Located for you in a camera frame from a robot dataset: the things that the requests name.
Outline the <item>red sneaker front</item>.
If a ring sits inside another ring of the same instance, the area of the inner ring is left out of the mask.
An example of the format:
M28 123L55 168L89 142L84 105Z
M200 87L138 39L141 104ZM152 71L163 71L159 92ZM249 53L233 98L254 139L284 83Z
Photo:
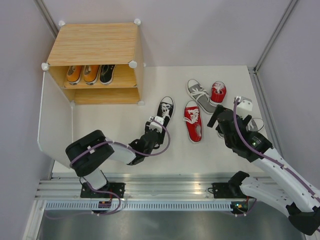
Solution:
M194 100L186 103L183 111L183 121L185 122L189 140L197 144L202 140L202 119L201 111Z

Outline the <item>grey sneaker back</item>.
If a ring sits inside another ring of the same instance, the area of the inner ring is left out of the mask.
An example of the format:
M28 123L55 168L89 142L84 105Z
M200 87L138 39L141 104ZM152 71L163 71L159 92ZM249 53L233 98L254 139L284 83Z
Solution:
M210 104L208 92L195 80L190 79L186 84L188 95L209 115L213 114L216 107Z

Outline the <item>red sneaker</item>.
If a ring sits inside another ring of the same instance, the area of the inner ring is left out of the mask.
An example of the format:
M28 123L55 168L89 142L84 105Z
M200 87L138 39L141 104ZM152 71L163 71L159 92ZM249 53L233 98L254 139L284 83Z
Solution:
M211 87L211 97L209 99L209 103L216 107L218 104L221 104L224 101L226 94L226 85L222 81L214 82Z
M186 103L183 111L183 121L185 122L189 140L197 144L202 140L202 119L201 111L194 100Z

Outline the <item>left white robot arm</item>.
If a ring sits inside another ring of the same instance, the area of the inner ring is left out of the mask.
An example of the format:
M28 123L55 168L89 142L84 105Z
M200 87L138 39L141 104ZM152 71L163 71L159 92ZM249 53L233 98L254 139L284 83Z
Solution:
M168 137L169 146L171 136L168 130L157 122L152 122L145 127L145 133L131 143L125 145L106 138L101 130L95 130L66 147L65 153L72 168L80 179L84 180L92 193L98 198L104 198L109 193L109 182L100 166L107 159L121 162L128 166L142 163L145 158L155 157L164 153L152 153L164 143Z

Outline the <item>black sneaker back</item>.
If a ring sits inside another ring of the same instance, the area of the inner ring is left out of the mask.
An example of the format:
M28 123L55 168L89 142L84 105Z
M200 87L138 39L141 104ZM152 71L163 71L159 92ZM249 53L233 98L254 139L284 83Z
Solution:
M163 126L167 127L175 111L175 104L170 96L165 96L159 103L157 116L164 119Z

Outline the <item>black sneaker orange sole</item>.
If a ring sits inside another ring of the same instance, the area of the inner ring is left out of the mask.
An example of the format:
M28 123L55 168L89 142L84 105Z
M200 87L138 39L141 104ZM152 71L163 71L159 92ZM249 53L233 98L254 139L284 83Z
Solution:
M115 64L101 66L99 81L103 85L108 85L113 81L115 67L116 67Z

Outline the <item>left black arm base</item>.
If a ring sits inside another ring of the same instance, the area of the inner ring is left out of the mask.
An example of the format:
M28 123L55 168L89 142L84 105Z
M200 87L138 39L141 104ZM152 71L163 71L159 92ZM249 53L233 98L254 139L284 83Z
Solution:
M81 184L80 197L83 199L103 199L99 202L98 208L113 208L113 202L116 203L115 208L119 209L121 200L124 197L125 186L124 182L106 182L106 185L100 189L94 189L88 181L83 177L79 179Z

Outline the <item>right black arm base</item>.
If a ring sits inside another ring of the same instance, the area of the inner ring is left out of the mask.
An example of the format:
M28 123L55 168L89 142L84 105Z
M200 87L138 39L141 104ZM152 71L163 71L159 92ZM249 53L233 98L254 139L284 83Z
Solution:
M257 200L249 195L245 195L240 189L243 181L250 175L243 171L235 173L227 182L213 182L207 192L213 195L214 199L239 199L231 203L230 214L235 217L245 217L255 206Z

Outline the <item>red sneaker back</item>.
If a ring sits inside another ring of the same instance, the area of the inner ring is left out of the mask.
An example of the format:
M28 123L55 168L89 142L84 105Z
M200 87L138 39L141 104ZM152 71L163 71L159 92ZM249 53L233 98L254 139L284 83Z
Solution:
M211 97L209 99L209 103L216 107L218 104L221 104L224 101L226 94L226 85L222 81L214 82L211 87Z

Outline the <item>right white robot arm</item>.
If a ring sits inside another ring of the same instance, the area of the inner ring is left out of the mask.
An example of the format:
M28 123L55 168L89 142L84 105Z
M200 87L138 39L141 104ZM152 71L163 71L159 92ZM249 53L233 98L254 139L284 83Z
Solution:
M248 173L238 171L227 182L231 196L253 197L283 213L301 233L311 236L320 230L320 191L308 183L278 153L260 132L247 129L252 119L242 119L236 109L217 105L207 126L217 123L216 131L233 153L246 159L265 173L281 188L277 190L260 183Z

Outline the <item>grey sneaker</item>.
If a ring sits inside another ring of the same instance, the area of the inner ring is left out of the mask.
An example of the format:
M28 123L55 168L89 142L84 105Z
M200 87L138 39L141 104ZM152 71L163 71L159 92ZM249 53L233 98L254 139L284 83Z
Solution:
M263 128L265 127L265 122L262 118L252 118L248 125L246 126L246 130L247 131L253 131L253 132L259 132L261 131ZM216 128L217 131L217 135L219 138L223 139L224 138L224 134L222 133L222 131L219 129L219 127Z
M190 79L186 84L188 95L209 115L213 114L216 107L210 104L208 92L195 80Z

